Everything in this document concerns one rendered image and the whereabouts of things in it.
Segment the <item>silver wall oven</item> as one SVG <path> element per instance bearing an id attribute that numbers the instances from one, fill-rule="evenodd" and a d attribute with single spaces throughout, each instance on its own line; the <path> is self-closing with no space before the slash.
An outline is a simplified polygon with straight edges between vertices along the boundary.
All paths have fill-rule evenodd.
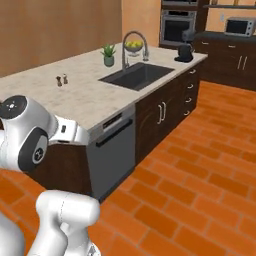
<path id="1" fill-rule="evenodd" d="M 195 35 L 196 11 L 163 10 L 160 43 L 179 46 L 192 41 Z"/>

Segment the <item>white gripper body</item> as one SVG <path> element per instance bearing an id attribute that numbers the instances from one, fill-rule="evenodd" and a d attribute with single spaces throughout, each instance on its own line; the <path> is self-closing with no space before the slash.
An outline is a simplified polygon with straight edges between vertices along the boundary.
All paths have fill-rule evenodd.
<path id="1" fill-rule="evenodd" d="M 79 143 L 81 145 L 88 145 L 90 140 L 90 135 L 86 129 L 81 127 L 80 125 L 77 126 L 74 142 Z"/>

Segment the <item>grey dishwasher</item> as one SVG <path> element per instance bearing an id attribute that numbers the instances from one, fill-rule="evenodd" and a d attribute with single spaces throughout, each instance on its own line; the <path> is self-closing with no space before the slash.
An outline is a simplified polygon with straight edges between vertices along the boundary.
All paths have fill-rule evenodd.
<path id="1" fill-rule="evenodd" d="M 103 140 L 126 124 L 133 124 L 102 147 L 96 142 Z M 91 142 L 86 147 L 92 196 L 102 202 L 133 171 L 135 167 L 135 106 L 119 112 L 114 117 L 96 126 L 91 133 Z"/>

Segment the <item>silver arched tap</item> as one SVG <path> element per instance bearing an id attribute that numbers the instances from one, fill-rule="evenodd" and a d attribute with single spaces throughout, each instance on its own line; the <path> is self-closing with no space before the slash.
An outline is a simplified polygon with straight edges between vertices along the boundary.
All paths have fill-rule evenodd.
<path id="1" fill-rule="evenodd" d="M 143 52 L 143 61 L 148 61 L 149 60 L 149 49 L 148 49 L 148 44 L 147 44 L 147 40 L 145 38 L 145 36 L 139 32 L 139 31 L 136 31 L 136 30 L 132 30 L 132 31 L 129 31 L 123 38 L 123 41 L 122 41 L 122 70 L 123 72 L 126 71 L 126 69 L 129 67 L 129 63 L 126 61 L 125 57 L 126 57 L 126 49 L 124 48 L 124 45 L 126 43 L 126 39 L 132 35 L 132 34 L 136 34 L 138 35 L 142 40 L 143 40 L 143 45 L 142 45 L 142 48 L 144 49 L 144 52 Z"/>

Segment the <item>dark wood cupboard run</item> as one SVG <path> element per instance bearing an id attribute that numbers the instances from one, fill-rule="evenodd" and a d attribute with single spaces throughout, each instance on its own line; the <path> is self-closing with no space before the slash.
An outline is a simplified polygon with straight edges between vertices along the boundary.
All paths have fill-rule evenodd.
<path id="1" fill-rule="evenodd" d="M 246 38 L 205 31 L 195 36 L 193 46 L 197 53 L 208 55 L 203 80 L 256 91 L 256 35 Z"/>

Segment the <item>dark wood drawer front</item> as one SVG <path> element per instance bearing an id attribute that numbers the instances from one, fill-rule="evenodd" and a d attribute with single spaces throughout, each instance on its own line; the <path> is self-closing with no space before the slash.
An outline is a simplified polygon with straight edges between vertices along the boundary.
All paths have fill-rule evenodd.
<path id="1" fill-rule="evenodd" d="M 192 101 L 190 103 L 186 103 L 185 101 L 191 97 L 192 98 Z M 197 91 L 193 91 L 193 92 L 186 92 L 184 94 L 184 104 L 183 106 L 185 105 L 189 105 L 189 104 L 193 104 L 195 103 L 197 105 L 197 98 L 198 98 L 198 92 Z"/>
<path id="2" fill-rule="evenodd" d="M 189 72 L 192 69 L 196 69 L 196 73 L 194 74 L 190 74 Z M 186 79 L 188 79 L 189 81 L 193 81 L 193 80 L 199 80 L 200 79 L 200 71 L 201 71 L 201 64 L 198 63 L 197 65 L 191 67 L 189 70 L 184 72 L 184 77 Z"/>
<path id="3" fill-rule="evenodd" d="M 183 110 L 181 111 L 181 121 L 184 121 L 185 119 L 187 119 L 192 114 L 192 112 L 196 109 L 196 107 L 197 107 L 197 105 L 195 103 L 189 104 L 189 105 L 185 105 L 183 107 Z M 191 113 L 188 116 L 184 116 L 183 114 L 187 110 L 189 110 Z"/>
<path id="4" fill-rule="evenodd" d="M 199 83 L 200 83 L 200 79 L 199 80 L 193 80 L 193 81 L 189 81 L 188 79 L 184 80 L 184 88 L 185 88 L 185 93 L 186 92 L 193 92 L 193 91 L 199 91 Z M 194 88 L 192 89 L 187 89 L 187 86 L 189 86 L 190 84 L 194 84 Z"/>

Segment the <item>grey fruit bowl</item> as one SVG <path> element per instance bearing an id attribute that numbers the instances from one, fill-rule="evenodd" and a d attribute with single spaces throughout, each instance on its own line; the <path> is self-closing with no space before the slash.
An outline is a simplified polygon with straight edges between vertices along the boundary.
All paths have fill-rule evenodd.
<path id="1" fill-rule="evenodd" d="M 132 47 L 127 47 L 126 44 L 124 45 L 124 48 L 128 51 L 128 53 L 132 56 L 132 57 L 136 57 L 138 52 L 142 49 L 142 45 L 139 47 L 134 47 L 132 45 Z"/>

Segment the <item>dark wood oven cabinet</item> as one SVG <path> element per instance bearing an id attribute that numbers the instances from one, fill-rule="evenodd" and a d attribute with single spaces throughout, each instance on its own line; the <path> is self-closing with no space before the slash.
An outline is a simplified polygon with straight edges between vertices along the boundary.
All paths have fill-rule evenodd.
<path id="1" fill-rule="evenodd" d="M 203 5 L 208 5 L 210 0 L 162 0 L 161 13 L 163 10 L 185 10 L 196 11 L 195 33 L 203 32 L 206 26 L 208 10 L 203 8 Z M 175 49 L 178 46 L 164 45 L 160 43 L 159 32 L 159 46 L 163 48 Z"/>

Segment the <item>silver toaster oven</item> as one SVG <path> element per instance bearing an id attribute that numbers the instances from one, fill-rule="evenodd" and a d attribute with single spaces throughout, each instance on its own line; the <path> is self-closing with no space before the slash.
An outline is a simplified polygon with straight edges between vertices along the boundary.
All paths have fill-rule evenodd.
<path id="1" fill-rule="evenodd" d="M 226 20 L 226 35 L 251 37 L 256 30 L 256 19 L 252 17 L 230 17 Z"/>

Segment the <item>dark grey sink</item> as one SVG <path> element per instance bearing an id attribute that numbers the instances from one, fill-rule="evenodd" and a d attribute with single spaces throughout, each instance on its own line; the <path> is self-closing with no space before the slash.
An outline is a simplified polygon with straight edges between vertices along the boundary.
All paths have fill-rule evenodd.
<path id="1" fill-rule="evenodd" d="M 125 70 L 101 78 L 101 81 L 140 91 L 173 71 L 173 68 L 138 62 Z"/>

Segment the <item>green plant in grey pot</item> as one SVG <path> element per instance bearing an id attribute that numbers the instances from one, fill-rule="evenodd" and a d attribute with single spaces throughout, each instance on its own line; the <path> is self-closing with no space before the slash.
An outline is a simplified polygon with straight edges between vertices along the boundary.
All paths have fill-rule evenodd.
<path id="1" fill-rule="evenodd" d="M 116 52 L 115 46 L 106 44 L 102 49 L 101 54 L 103 55 L 104 65 L 106 67 L 112 67 L 114 65 L 114 54 Z"/>

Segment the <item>dark wood cupboard door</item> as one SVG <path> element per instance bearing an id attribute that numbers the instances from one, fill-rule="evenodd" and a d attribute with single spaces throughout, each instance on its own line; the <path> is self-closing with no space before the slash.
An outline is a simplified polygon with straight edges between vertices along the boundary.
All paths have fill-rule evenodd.
<path id="1" fill-rule="evenodd" d="M 156 146 L 160 96 L 153 92 L 136 103 L 136 164 Z"/>
<path id="2" fill-rule="evenodd" d="M 166 103 L 166 117 L 162 122 L 161 131 L 159 132 L 162 139 L 164 139 L 177 124 L 182 91 L 183 89 L 178 79 L 174 79 L 166 85 L 163 100 Z"/>

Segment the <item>dark wall shelf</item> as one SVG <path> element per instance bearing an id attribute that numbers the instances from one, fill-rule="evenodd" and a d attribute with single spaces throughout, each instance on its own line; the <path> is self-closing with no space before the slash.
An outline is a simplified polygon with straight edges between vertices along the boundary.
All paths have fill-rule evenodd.
<path id="1" fill-rule="evenodd" d="M 218 8 L 218 9 L 254 9 L 256 10 L 256 5 L 203 5 L 203 8 Z"/>

